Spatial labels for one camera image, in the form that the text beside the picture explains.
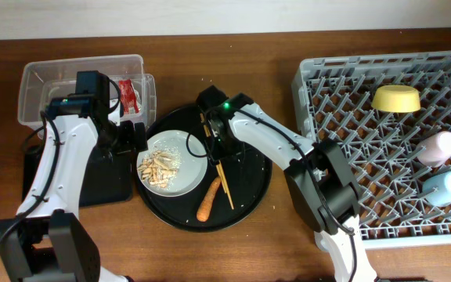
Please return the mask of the blue cup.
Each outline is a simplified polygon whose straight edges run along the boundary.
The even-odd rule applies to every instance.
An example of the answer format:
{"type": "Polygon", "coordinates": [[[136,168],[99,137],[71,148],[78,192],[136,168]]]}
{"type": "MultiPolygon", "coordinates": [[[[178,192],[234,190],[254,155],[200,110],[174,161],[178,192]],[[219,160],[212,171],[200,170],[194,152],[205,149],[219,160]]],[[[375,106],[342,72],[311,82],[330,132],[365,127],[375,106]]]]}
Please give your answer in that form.
{"type": "Polygon", "coordinates": [[[451,171],[432,176],[422,185],[422,191],[428,192],[425,199],[431,205],[444,207],[451,203],[451,171]]]}

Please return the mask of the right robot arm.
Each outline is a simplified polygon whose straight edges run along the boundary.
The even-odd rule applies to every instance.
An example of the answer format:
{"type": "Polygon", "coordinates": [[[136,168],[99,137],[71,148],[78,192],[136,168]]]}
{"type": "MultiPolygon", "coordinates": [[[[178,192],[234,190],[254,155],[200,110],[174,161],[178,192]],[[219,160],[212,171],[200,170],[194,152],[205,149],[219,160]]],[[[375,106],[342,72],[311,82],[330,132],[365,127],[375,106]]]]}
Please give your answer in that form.
{"type": "Polygon", "coordinates": [[[238,154],[241,144],[258,150],[283,170],[295,211],[332,259],[334,279],[378,279],[359,231],[363,192],[335,141],[292,132],[243,93],[229,98],[210,86],[196,104],[210,133],[205,146],[212,163],[238,154]]]}

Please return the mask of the white tissue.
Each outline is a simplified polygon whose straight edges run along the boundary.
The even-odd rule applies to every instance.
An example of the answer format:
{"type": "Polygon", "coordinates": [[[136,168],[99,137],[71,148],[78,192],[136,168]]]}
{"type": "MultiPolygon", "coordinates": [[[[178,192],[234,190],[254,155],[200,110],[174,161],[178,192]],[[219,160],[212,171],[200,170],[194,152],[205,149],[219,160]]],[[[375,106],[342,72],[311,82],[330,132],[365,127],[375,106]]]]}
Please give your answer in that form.
{"type": "Polygon", "coordinates": [[[116,113],[119,114],[120,117],[123,116],[123,104],[119,99],[111,99],[109,105],[108,114],[116,113]]]}

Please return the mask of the pink cup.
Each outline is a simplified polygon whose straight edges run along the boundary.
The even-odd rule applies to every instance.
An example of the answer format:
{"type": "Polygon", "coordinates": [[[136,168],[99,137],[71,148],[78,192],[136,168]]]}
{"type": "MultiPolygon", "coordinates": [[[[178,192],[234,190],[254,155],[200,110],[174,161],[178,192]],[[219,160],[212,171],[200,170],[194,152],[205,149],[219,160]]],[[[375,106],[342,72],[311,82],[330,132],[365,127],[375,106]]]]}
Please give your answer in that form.
{"type": "Polygon", "coordinates": [[[417,157],[420,163],[433,168],[440,167],[451,158],[451,132],[436,133],[418,146],[424,148],[417,157]]]}

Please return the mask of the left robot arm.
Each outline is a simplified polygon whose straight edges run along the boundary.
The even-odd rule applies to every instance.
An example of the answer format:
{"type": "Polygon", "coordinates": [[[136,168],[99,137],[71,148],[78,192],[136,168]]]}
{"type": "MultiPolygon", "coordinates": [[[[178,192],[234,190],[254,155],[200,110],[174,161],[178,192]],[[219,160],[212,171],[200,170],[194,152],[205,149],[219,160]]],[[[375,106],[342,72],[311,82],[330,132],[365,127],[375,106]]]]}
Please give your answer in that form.
{"type": "Polygon", "coordinates": [[[146,128],[120,123],[117,84],[97,70],[80,71],[75,91],[41,111],[41,159],[12,219],[0,219],[0,258],[12,281],[129,281],[102,267],[99,249],[78,218],[94,150],[108,161],[147,149],[146,128]]]}

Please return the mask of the red snack wrapper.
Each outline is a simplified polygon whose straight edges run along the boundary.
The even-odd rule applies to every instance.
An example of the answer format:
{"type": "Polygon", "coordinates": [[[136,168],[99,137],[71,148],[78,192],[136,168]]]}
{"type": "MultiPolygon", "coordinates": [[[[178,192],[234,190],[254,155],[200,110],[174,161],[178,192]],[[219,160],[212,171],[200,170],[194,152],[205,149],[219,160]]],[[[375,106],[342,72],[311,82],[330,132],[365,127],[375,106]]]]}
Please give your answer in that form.
{"type": "Polygon", "coordinates": [[[130,79],[120,80],[118,86],[121,90],[121,102],[124,108],[124,114],[138,114],[137,95],[130,79]]]}

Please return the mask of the yellow bowl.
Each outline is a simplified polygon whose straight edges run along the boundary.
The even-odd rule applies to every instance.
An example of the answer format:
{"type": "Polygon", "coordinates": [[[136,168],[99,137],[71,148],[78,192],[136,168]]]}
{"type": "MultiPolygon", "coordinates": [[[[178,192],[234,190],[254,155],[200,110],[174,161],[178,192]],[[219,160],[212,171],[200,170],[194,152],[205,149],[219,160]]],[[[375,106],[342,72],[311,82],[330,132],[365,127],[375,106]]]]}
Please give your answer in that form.
{"type": "Polygon", "coordinates": [[[412,113],[420,109],[420,94],[411,86],[384,85],[375,92],[371,106],[388,113],[412,113]]]}

